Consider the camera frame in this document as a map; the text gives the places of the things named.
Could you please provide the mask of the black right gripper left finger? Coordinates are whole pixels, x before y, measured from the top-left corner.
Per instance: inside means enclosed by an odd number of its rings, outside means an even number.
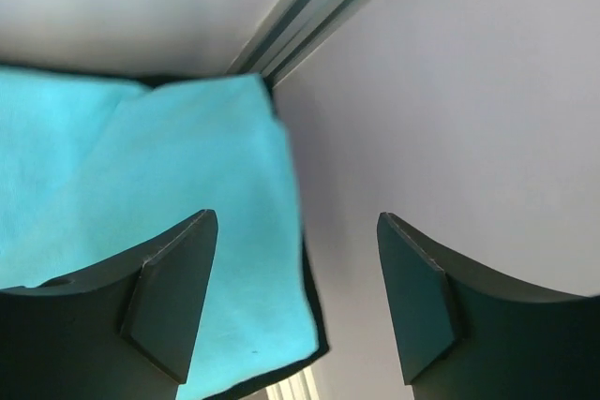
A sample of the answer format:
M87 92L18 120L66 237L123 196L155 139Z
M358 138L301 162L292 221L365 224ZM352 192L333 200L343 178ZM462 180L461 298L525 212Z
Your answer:
M76 272L1 292L5 399L173 399L188 379L218 236L203 210Z

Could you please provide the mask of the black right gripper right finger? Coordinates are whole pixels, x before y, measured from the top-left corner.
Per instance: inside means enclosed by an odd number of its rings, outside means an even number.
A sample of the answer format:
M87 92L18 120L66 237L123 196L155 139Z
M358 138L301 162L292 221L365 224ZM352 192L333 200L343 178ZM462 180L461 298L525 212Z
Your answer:
M383 213L377 240L417 399L595 399L599 300L498 272Z

